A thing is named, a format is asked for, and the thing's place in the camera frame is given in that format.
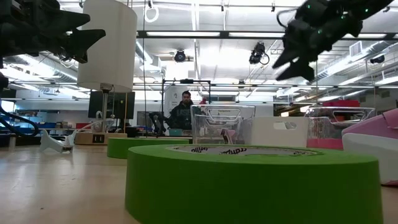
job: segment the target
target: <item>black jacket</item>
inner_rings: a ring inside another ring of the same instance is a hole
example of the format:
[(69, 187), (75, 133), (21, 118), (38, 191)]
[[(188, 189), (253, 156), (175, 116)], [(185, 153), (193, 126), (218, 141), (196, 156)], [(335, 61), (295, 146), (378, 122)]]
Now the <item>black jacket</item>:
[(170, 112), (168, 122), (170, 128), (182, 130), (192, 129), (191, 105), (193, 105), (192, 101), (189, 103), (189, 105), (185, 105), (181, 101), (178, 106), (173, 108), (173, 110)]

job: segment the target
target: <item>clear plastic bin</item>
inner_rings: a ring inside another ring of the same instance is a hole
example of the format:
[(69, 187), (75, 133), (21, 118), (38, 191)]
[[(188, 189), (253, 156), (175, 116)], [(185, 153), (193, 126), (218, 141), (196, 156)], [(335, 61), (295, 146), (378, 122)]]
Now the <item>clear plastic bin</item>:
[(249, 144), (255, 106), (193, 105), (194, 144)]
[(374, 117), (374, 108), (322, 106), (309, 108), (310, 119), (307, 147), (343, 150), (342, 131), (354, 124)]

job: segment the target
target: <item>black monitor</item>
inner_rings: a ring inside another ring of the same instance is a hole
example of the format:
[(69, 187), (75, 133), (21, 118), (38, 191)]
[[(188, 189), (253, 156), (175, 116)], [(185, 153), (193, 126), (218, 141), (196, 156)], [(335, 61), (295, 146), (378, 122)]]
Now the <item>black monitor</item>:
[[(114, 115), (117, 119), (124, 119), (127, 102), (126, 119), (134, 119), (134, 100), (136, 98), (135, 92), (130, 93), (113, 93), (108, 94), (108, 106), (106, 110), (106, 117), (110, 118), (112, 109), (114, 108)], [(97, 111), (102, 111), (103, 94), (102, 91), (93, 91), (90, 94), (90, 104), (88, 106), (88, 117), (96, 118)]]

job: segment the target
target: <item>man's dark hair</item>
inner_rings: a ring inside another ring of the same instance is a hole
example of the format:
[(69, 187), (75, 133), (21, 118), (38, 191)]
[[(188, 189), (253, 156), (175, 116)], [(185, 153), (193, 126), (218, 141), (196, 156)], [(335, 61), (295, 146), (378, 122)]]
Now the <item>man's dark hair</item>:
[(182, 95), (184, 95), (184, 94), (188, 94), (188, 96), (191, 96), (191, 93), (187, 90), (187, 91), (184, 91), (183, 93), (182, 93)]

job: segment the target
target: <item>green cylinder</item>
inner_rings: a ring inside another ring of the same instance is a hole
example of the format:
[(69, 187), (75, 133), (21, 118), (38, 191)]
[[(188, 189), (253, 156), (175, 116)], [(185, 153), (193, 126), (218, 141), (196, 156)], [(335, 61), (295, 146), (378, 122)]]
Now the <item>green cylinder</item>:
[(128, 151), (126, 209), (141, 224), (382, 224), (377, 159), (261, 146)]
[(134, 146), (150, 146), (161, 144), (188, 144), (188, 139), (160, 139), (160, 138), (109, 138), (108, 157), (127, 159), (127, 151)]

